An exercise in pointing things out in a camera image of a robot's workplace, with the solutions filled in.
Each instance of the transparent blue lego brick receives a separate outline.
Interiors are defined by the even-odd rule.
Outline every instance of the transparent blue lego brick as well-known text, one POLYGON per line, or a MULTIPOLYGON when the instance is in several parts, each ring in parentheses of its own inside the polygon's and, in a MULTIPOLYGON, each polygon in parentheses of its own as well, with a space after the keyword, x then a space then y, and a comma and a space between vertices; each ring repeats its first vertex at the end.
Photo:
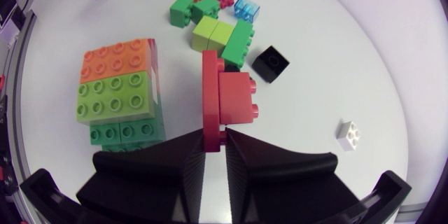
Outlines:
POLYGON ((237 16, 237 18, 253 23, 253 21, 258 17, 260 7, 250 0, 238 0, 234 5, 234 9, 235 16, 237 16))

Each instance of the white table surface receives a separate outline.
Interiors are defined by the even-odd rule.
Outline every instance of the white table surface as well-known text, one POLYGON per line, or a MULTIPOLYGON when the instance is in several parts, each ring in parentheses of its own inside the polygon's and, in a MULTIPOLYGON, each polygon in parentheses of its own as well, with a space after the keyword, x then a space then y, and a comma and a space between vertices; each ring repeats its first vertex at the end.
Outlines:
MULTIPOLYGON (((158 46, 164 125, 168 139, 202 127, 201 54, 190 48, 194 24, 169 24, 175 0, 35 0, 38 16, 22 77, 22 132, 31 172, 47 169, 72 199, 94 174, 89 129, 76 122, 76 91, 86 50, 135 38, 158 46)), ((252 0, 261 6, 242 71, 257 82, 259 118, 232 125, 292 151, 332 152, 336 174, 363 198, 380 175, 407 174, 407 131, 394 84, 363 30, 337 0, 252 0), (272 84, 250 64, 273 45, 288 68, 272 84), (335 139, 340 123, 362 131, 345 152, 335 139)), ((235 24, 233 9, 219 20, 235 24)), ((225 150, 206 155, 201 222, 231 222, 225 150)))

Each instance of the stacked lego bricks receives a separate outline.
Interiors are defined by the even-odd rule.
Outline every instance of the stacked lego bricks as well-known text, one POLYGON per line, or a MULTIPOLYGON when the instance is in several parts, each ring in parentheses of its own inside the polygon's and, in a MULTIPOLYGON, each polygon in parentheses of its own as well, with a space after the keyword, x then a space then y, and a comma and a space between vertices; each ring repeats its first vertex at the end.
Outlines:
POLYGON ((76 120, 103 151, 133 151, 165 140, 157 47, 135 39, 84 54, 76 120))

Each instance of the lime green lego brick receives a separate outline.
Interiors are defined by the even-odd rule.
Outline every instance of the lime green lego brick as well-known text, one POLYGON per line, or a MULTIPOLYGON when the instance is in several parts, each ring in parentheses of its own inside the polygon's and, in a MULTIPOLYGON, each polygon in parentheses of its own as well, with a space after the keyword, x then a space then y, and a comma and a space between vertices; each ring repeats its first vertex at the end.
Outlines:
POLYGON ((121 144, 109 144, 101 146, 102 151, 110 152, 127 152, 127 151, 139 151, 141 149, 153 146, 155 144, 162 143, 162 141, 149 141, 141 143, 121 143, 121 144))
POLYGON ((204 16, 201 19, 201 22, 199 22, 193 30, 191 48, 200 53, 202 53, 203 50, 207 50, 209 38, 213 34, 213 30, 216 25, 218 25, 218 21, 216 19, 204 16))
POLYGON ((169 8, 169 20, 171 25, 184 28, 190 24, 191 8, 193 0, 176 0, 169 8))
POLYGON ((221 57, 225 60, 226 66, 232 64, 241 68, 244 64, 244 57, 247 55, 248 46, 252 42, 255 31, 253 25, 243 20, 238 20, 233 29, 232 35, 224 48, 221 57))
POLYGON ((161 110, 156 108, 155 112, 155 118, 120 123, 121 143, 165 141, 165 129, 160 121, 161 110))
POLYGON ((220 9, 218 0, 198 1, 191 8, 191 20, 197 24, 204 16, 217 19, 220 9))
POLYGON ((146 71, 94 80, 78 87, 76 120, 86 125, 154 118, 153 89, 146 71))
POLYGON ((220 57, 230 39, 230 36, 232 35, 234 28, 235 27, 231 24, 219 22, 209 38, 207 50, 216 50, 218 52, 218 57, 220 57))
POLYGON ((119 144, 120 142, 120 125, 118 123, 90 126, 90 144, 119 144))

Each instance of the white lego brick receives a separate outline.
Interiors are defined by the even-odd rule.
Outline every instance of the white lego brick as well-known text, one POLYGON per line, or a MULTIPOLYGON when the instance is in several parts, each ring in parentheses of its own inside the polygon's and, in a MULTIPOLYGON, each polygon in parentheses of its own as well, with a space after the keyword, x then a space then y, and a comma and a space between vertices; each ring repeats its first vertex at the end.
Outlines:
POLYGON ((346 122, 341 126, 337 141, 345 151, 354 151, 358 146, 361 131, 354 122, 346 122))

